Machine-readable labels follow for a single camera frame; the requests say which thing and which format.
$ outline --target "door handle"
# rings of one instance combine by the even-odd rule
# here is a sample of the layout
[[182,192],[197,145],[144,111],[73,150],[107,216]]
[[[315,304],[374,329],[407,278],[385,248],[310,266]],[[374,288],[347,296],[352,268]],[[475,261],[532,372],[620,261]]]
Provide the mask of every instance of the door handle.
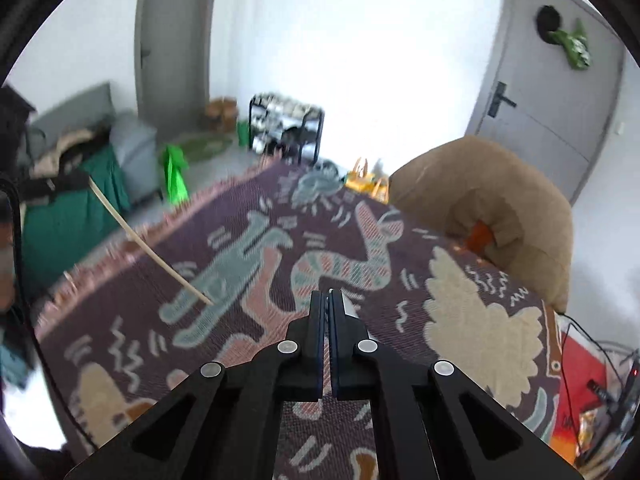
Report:
[[504,92],[507,89],[507,85],[502,81],[498,81],[498,86],[495,88],[494,98],[491,101],[491,106],[489,106],[489,111],[487,115],[489,117],[495,117],[498,114],[498,109],[500,108],[500,103],[505,102],[509,106],[516,108],[518,106],[517,103],[504,96]]
[[140,66],[144,66],[145,59],[151,54],[151,49],[149,48],[141,48],[140,49]]

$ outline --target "gray sofa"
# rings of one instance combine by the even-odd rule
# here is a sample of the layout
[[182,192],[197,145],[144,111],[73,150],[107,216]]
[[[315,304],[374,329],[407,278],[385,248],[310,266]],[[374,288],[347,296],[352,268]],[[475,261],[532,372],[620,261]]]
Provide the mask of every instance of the gray sofa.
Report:
[[131,205],[139,203],[160,187],[156,156],[157,129],[131,111],[116,113],[109,82],[90,88],[40,115],[28,127],[29,149],[20,149],[18,164],[28,166],[50,150],[60,135],[98,124],[111,127],[110,143],[124,173]]

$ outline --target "yellow bag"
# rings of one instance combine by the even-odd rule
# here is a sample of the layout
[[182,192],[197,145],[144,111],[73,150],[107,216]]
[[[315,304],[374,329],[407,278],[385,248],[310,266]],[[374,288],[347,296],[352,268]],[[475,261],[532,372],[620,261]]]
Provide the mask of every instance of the yellow bag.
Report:
[[358,193],[370,193],[373,191],[375,184],[373,183],[373,173],[369,173],[369,163],[364,159],[364,165],[361,166],[362,158],[358,158],[353,170],[347,173],[347,180],[344,185],[349,189],[353,189]]
[[349,189],[362,194],[369,195],[374,200],[382,202],[383,204],[389,203],[389,178],[382,176],[376,180],[373,173],[369,173],[369,163],[367,159],[364,159],[364,165],[360,163],[362,158],[356,161],[353,170],[347,173],[347,180],[344,185]]

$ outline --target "metal screw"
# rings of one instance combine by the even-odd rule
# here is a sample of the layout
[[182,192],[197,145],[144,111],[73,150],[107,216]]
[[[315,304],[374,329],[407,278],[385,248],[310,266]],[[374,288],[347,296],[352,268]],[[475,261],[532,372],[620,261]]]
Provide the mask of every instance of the metal screw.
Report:
[[451,375],[455,370],[454,366],[449,361],[438,361],[433,365],[433,369],[437,374],[444,376]]
[[367,354],[371,354],[378,349],[378,343],[371,339],[363,339],[358,343],[358,348],[361,352],[366,352]]
[[200,373],[203,377],[217,377],[222,371],[222,366],[218,363],[206,363],[200,367]]
[[281,354],[293,354],[298,349],[298,343],[295,341],[280,341],[278,343],[278,351]]

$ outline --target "green bag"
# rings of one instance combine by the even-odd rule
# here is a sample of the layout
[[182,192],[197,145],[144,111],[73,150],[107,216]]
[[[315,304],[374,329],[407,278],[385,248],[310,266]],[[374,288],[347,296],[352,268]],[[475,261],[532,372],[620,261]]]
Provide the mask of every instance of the green bag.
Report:
[[248,146],[249,121],[238,121],[236,123],[236,132],[238,133],[238,146]]
[[168,144],[162,156],[162,165],[164,166],[164,180],[169,202],[178,205],[188,200],[189,192],[182,177],[182,170],[186,170],[189,165],[184,158],[182,149],[174,144]]
[[575,29],[572,34],[558,29],[549,32],[549,36],[564,47],[566,57],[571,68],[574,70],[587,70],[591,66],[591,54],[589,53],[589,43],[587,33],[584,30],[580,18],[575,20]]

